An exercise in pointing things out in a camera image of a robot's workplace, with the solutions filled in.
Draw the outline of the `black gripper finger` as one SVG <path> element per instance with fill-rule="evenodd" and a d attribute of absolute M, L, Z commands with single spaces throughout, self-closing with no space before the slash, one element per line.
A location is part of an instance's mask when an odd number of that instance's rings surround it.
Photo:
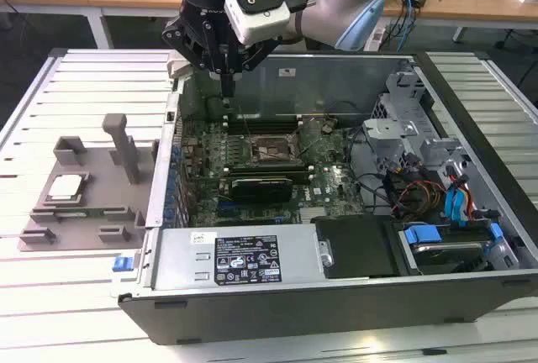
<path fill-rule="evenodd" d="M 197 16 L 181 13 L 166 26 L 162 38 L 194 68 L 207 71 L 219 81 L 222 97 L 229 97 L 227 33 L 222 33 L 218 23 L 207 14 Z"/>
<path fill-rule="evenodd" d="M 229 97 L 235 94 L 235 75 L 253 71 L 277 48 L 277 39 L 267 39 L 253 45 L 233 44 L 229 47 Z"/>

